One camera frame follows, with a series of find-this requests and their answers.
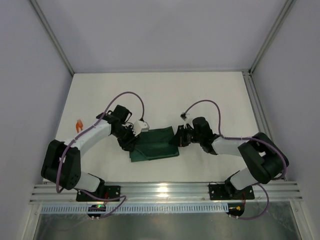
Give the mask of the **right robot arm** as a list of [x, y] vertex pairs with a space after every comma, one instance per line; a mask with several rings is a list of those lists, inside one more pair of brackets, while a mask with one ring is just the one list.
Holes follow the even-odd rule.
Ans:
[[267, 184], [282, 175], [289, 166], [288, 158], [271, 141], [259, 132], [252, 137], [223, 137], [213, 133], [204, 117], [196, 117], [192, 124], [179, 125], [170, 145], [186, 147], [199, 144], [211, 155], [241, 157], [246, 168], [228, 177], [222, 184], [221, 196], [227, 199], [239, 198], [254, 184]]

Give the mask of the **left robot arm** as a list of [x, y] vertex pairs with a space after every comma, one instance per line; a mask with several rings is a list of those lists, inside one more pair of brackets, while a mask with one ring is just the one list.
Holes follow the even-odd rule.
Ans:
[[106, 199], [105, 181], [81, 170], [81, 158], [104, 138], [114, 136], [122, 150], [132, 152], [139, 137], [133, 124], [126, 125], [132, 113], [117, 105], [113, 111], [96, 116], [98, 123], [66, 141], [52, 140], [46, 150], [41, 176], [58, 189], [78, 190], [94, 200]]

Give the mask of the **dark green cloth napkin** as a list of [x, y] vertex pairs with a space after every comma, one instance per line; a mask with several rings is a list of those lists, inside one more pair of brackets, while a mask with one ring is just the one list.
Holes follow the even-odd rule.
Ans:
[[172, 126], [140, 133], [134, 150], [129, 153], [130, 161], [136, 163], [178, 157], [178, 147], [169, 144], [173, 137]]

